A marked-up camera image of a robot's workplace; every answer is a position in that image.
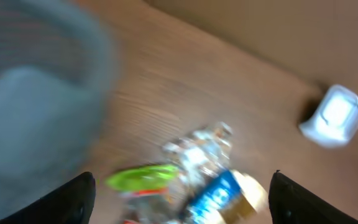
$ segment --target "brown wall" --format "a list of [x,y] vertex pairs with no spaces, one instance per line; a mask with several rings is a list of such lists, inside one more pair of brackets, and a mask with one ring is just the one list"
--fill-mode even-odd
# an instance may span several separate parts
[[358,94],[358,1],[149,0],[312,82]]

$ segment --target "wooden surface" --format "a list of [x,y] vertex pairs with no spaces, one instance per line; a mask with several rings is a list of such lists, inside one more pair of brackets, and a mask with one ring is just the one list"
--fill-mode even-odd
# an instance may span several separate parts
[[311,82],[358,94],[358,1],[147,1]]
[[[122,200],[103,180],[161,160],[160,146],[214,121],[234,130],[232,166],[266,189],[280,169],[358,219],[358,132],[328,151],[298,128],[323,91],[141,0],[78,0],[112,30],[122,78],[101,140],[84,170],[98,179],[91,223],[115,223]],[[247,223],[271,223],[266,210]]]

